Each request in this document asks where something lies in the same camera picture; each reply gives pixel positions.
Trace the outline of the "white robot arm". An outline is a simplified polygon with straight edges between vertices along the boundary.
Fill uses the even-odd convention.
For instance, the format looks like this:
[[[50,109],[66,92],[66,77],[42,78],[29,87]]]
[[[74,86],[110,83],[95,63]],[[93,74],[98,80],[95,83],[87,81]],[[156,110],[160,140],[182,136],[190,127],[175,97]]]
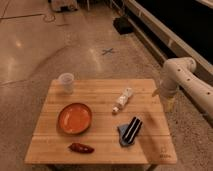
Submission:
[[[197,64],[192,57],[171,58],[164,62],[160,93],[172,98],[182,87],[203,110],[204,119],[213,128],[213,87],[194,75]]]

